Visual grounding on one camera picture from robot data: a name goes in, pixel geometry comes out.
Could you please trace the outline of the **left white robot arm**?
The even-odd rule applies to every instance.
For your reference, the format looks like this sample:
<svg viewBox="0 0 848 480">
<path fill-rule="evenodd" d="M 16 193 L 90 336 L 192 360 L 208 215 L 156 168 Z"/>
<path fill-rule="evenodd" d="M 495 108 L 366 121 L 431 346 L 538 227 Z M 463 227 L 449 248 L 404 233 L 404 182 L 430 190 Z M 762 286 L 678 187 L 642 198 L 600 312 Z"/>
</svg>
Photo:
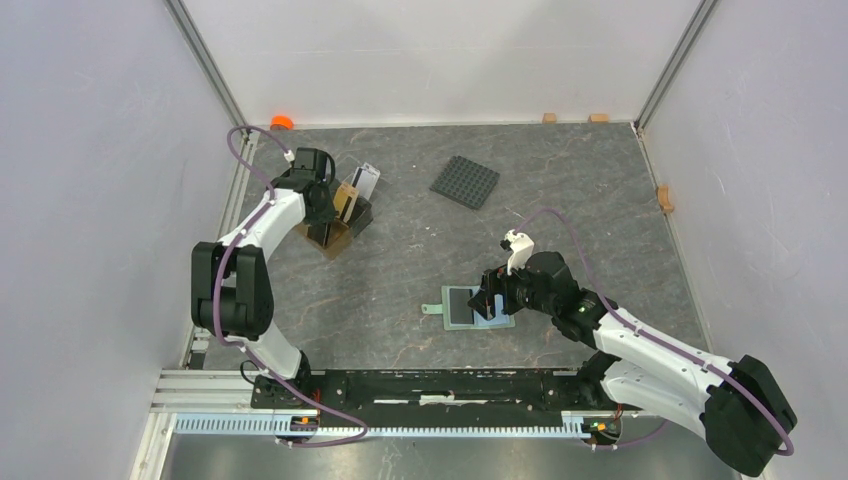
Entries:
<svg viewBox="0 0 848 480">
<path fill-rule="evenodd" d="M 327 152 L 300 147 L 285 156 L 288 169 L 269 183 L 256 207 L 237 227 L 215 242 L 199 242 L 191 252 L 190 316 L 224 346 L 243 351 L 290 407 L 306 405 L 314 394 L 303 353 L 273 321 L 273 288 L 267 263 L 286 235 L 301 224 L 324 224 L 335 217 L 330 192 L 336 168 Z"/>
</svg>

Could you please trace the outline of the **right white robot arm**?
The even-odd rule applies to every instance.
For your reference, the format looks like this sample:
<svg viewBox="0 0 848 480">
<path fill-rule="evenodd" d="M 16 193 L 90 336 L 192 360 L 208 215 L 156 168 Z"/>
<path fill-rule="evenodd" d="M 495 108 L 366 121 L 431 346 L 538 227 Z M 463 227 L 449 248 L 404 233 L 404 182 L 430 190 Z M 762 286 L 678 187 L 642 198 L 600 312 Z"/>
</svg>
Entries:
<svg viewBox="0 0 848 480">
<path fill-rule="evenodd" d="M 791 456 L 797 416 L 769 367 L 679 341 L 637 319 L 573 278 L 557 252 L 515 268 L 485 271 L 469 307 L 491 317 L 531 310 L 550 317 L 567 339 L 595 350 L 577 392 L 591 408 L 610 401 L 673 422 L 705 441 L 738 473 L 756 477 L 775 456 Z"/>
</svg>

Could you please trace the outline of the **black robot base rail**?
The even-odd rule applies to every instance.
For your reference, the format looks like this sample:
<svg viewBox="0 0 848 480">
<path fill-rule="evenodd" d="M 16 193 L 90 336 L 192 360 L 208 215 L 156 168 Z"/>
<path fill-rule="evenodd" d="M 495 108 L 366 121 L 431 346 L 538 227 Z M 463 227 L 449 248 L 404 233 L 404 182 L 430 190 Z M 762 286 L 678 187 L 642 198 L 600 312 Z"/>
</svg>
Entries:
<svg viewBox="0 0 848 480">
<path fill-rule="evenodd" d="M 292 409 L 314 424 L 370 431 L 396 428 L 555 427 L 564 412 L 615 412 L 596 381 L 574 369 L 343 370 L 314 372 L 290 392 L 278 381 L 252 381 L 251 406 Z"/>
</svg>

